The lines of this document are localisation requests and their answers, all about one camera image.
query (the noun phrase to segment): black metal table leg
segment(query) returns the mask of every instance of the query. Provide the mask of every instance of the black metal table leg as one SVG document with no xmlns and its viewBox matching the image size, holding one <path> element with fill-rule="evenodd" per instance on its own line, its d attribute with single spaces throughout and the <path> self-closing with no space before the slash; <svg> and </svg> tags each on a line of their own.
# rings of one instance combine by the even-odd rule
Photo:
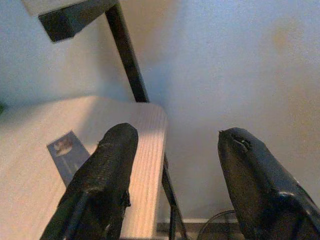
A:
<svg viewBox="0 0 320 240">
<path fill-rule="evenodd" d="M 169 229 L 169 240 L 176 239 L 176 208 L 172 206 L 170 208 L 170 229 Z"/>
<path fill-rule="evenodd" d="M 168 199 L 169 204 L 170 204 L 170 208 L 171 208 L 170 232 L 169 233 L 171 235 L 171 230 L 172 229 L 175 230 L 175 228 L 176 228 L 175 225 L 177 222 L 179 225 L 179 231 L 180 231 L 181 237 L 183 239 L 187 240 L 188 239 L 187 230 L 186 230 L 186 226 L 183 222 L 180 208 L 178 206 L 178 201 L 177 201 L 176 195 L 174 193 L 174 188 L 172 186 L 171 179 L 169 176 L 168 160 L 167 160 L 166 156 L 164 156 L 164 164 L 163 164 L 163 172 L 162 172 L 162 186 L 164 188 L 166 198 Z"/>
<path fill-rule="evenodd" d="M 142 79 L 134 48 L 126 26 L 124 16 L 118 2 L 105 12 L 106 19 L 118 49 L 125 73 L 128 77 L 136 102 L 149 102 L 144 81 Z"/>
<path fill-rule="evenodd" d="M 148 103 L 149 98 L 147 91 L 140 73 L 138 61 L 130 40 L 119 2 L 107 10 L 105 15 L 110 25 L 110 29 L 128 77 L 135 101 Z M 182 215 L 169 177 L 168 160 L 166 154 L 164 154 L 162 186 L 171 207 L 169 239 L 174 240 L 176 238 L 176 222 L 178 222 L 181 237 L 187 240 L 188 237 L 186 227 L 182 220 Z"/>
</svg>

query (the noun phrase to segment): light wood surface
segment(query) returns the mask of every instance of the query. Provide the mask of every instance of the light wood surface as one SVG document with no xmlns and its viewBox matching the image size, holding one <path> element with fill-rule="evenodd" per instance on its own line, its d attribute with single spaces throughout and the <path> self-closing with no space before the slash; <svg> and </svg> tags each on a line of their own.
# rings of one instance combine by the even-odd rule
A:
<svg viewBox="0 0 320 240">
<path fill-rule="evenodd" d="M 47 144 L 73 130 L 92 154 L 112 126 L 130 123 L 139 140 L 122 238 L 152 238 L 161 188 L 167 117 L 150 103 L 88 96 L 20 108 L 0 115 L 0 239 L 37 240 L 66 187 Z"/>
<path fill-rule="evenodd" d="M 45 14 L 84 1 L 85 0 L 22 0 L 31 16 Z"/>
</svg>

